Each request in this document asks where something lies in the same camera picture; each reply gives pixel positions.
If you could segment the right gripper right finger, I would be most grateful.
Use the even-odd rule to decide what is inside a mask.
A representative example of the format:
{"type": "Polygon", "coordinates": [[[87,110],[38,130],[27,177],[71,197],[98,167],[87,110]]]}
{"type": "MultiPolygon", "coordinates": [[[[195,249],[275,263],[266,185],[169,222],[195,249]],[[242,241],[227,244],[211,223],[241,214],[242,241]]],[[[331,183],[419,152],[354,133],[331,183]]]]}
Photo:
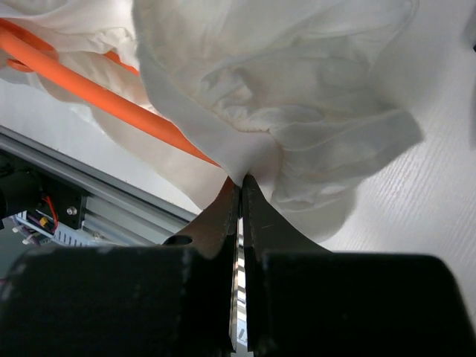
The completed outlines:
{"type": "Polygon", "coordinates": [[[248,348],[256,356],[473,356],[448,266],[424,254],[332,252],[242,184],[248,348]]]}

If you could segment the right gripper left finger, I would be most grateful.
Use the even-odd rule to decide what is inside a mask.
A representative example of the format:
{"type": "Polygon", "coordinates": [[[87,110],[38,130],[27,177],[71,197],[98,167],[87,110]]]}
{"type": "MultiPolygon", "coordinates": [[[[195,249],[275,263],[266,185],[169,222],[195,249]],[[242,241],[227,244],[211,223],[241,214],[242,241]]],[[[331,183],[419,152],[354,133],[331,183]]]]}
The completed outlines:
{"type": "Polygon", "coordinates": [[[240,189],[150,247],[40,248],[1,288],[3,356],[229,356],[240,189]]]}

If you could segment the white cloth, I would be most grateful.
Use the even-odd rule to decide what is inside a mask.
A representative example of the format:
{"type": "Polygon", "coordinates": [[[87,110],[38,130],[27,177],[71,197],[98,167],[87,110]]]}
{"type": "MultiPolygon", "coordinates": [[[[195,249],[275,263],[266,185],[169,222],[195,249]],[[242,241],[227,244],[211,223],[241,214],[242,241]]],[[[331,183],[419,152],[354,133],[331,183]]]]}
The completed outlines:
{"type": "Polygon", "coordinates": [[[200,161],[102,112],[37,74],[7,71],[40,107],[16,129],[130,179],[180,190],[196,206],[226,178],[255,176],[295,227],[325,239],[322,219],[366,178],[421,139],[410,113],[372,89],[381,52],[415,1],[3,1],[1,17],[49,43],[60,62],[159,114],[208,158],[200,161]]]}

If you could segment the orange plastic hanger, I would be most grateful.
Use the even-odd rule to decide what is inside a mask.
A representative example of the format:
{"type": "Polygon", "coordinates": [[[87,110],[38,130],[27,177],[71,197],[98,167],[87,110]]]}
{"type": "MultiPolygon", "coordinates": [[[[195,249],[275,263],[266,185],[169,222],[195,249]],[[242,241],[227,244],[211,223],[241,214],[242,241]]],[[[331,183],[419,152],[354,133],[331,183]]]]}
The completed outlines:
{"type": "Polygon", "coordinates": [[[60,64],[58,53],[51,45],[6,19],[1,20],[1,49],[11,55],[7,60],[7,65],[11,68],[36,72],[130,126],[196,158],[214,163],[194,147],[170,121],[60,64]]]}

